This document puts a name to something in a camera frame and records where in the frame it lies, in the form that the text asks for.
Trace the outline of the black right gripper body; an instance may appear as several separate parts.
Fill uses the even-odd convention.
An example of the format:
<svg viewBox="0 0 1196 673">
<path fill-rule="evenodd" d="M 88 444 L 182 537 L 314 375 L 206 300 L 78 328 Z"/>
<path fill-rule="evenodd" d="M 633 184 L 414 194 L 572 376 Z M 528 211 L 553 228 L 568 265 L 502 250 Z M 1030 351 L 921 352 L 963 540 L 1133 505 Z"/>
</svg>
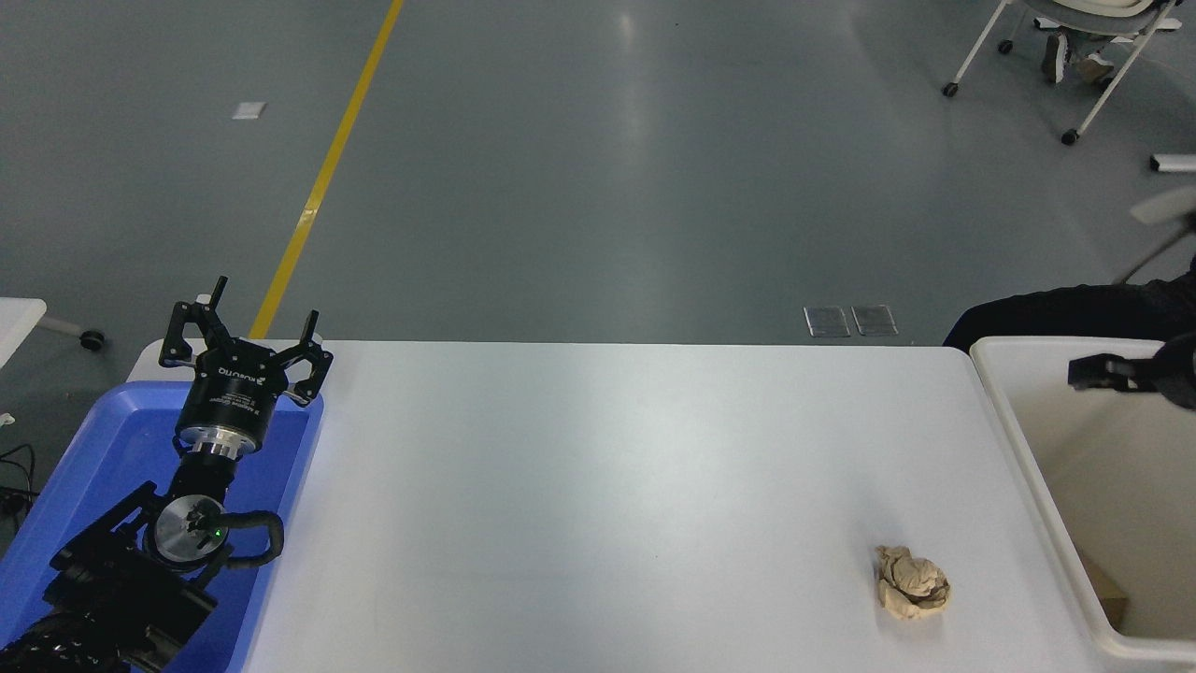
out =
<svg viewBox="0 0 1196 673">
<path fill-rule="evenodd" d="M 1195 334 L 1166 341 L 1152 362 L 1157 392 L 1174 406 L 1195 410 Z"/>
</svg>

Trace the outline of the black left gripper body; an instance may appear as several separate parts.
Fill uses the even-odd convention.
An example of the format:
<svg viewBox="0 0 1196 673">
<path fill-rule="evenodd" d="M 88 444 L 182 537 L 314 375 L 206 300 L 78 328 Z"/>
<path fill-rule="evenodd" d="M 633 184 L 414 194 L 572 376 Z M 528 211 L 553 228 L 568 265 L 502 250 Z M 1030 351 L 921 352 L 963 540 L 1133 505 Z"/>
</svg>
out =
<svg viewBox="0 0 1196 673">
<path fill-rule="evenodd" d="M 200 432 L 234 432 L 246 440 L 266 439 L 277 397 L 287 386 L 275 351 L 234 339 L 230 349 L 210 348 L 195 359 L 195 379 L 176 426 L 176 436 L 194 440 Z"/>
</svg>

